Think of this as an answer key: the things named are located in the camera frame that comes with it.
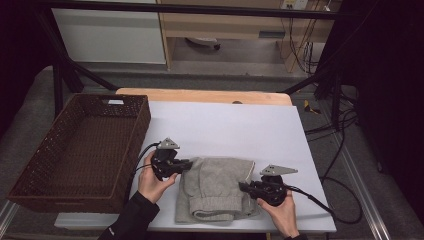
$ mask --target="human hand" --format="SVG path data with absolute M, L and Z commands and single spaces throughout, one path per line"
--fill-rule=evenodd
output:
M 296 208 L 291 190 L 287 190 L 287 196 L 279 206 L 273 207 L 265 200 L 258 198 L 257 202 L 265 211 L 269 213 L 278 231 L 286 237 L 296 237 L 299 235 L 296 224 Z
M 154 152 L 155 151 L 150 152 L 144 159 L 144 165 L 151 164 Z M 175 183 L 177 175 L 177 173 L 174 173 L 168 180 L 160 181 L 153 172 L 152 166 L 146 166 L 138 177 L 138 191 L 150 202 L 155 204 L 162 197 L 163 192 Z

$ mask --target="white table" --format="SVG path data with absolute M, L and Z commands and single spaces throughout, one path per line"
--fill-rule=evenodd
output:
M 268 164 L 298 169 L 283 180 L 327 204 L 296 107 L 194 102 L 150 101 L 152 120 L 142 146 L 170 137 L 181 146 L 177 158 L 236 157 L 254 160 L 253 180 Z M 178 183 L 158 202 L 161 209 L 152 231 L 275 232 L 266 212 L 232 222 L 176 224 Z M 335 232 L 330 214 L 307 197 L 294 193 L 298 228 L 304 233 Z M 60 213 L 55 226 L 67 229 L 105 229 L 118 215 Z

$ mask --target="gray knit fabric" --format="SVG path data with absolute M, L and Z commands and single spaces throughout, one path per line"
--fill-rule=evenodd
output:
M 254 162 L 235 158 L 193 158 L 180 180 L 177 223 L 232 221 L 258 214 L 257 204 L 240 191 L 251 181 Z

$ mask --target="sleeve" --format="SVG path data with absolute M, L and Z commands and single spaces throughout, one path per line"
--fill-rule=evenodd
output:
M 116 222 L 105 229 L 98 239 L 143 240 L 145 239 L 147 227 L 158 212 L 158 205 L 151 203 L 137 191 Z
M 308 240 L 308 237 L 305 234 L 300 234 L 299 236 L 296 236 L 294 238 L 292 237 L 286 237 L 284 240 Z

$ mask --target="wicker basket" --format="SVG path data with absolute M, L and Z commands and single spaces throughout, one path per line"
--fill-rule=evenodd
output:
M 119 213 L 150 119 L 147 96 L 76 94 L 7 198 L 37 212 Z

